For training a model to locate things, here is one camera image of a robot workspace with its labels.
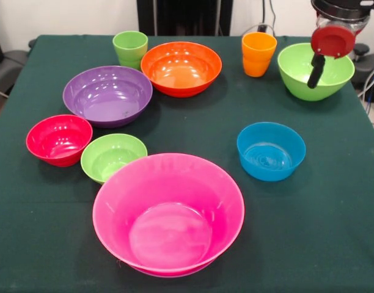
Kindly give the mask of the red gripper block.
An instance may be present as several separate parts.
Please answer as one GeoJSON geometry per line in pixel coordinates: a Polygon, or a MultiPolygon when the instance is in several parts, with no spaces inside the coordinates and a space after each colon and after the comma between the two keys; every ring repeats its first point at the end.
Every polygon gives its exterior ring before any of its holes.
{"type": "Polygon", "coordinates": [[[314,89],[323,74],[325,57],[333,58],[348,55],[354,48],[356,37],[366,27],[369,18],[356,21],[317,18],[316,29],[311,37],[314,55],[311,61],[312,72],[307,86],[314,89]]]}

